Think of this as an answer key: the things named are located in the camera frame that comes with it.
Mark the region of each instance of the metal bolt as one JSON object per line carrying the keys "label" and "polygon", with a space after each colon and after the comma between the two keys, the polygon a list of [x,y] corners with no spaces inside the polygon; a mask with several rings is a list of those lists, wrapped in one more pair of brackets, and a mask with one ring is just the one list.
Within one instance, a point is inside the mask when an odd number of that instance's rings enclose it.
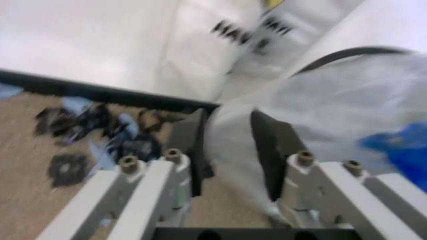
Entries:
{"label": "metal bolt", "polygon": [[360,177],[362,175],[362,165],[358,161],[349,160],[342,163],[342,166],[355,177]]}
{"label": "metal bolt", "polygon": [[118,160],[118,164],[125,174],[133,174],[138,170],[138,158],[136,156],[124,156]]}
{"label": "metal bolt", "polygon": [[297,156],[298,164],[303,167],[309,167],[315,161],[315,157],[309,151],[302,150],[302,151],[299,151],[297,154],[298,154]]}
{"label": "metal bolt", "polygon": [[170,161],[178,165],[181,162],[181,151],[176,148],[170,148],[166,150],[164,157],[166,158],[166,161]]}

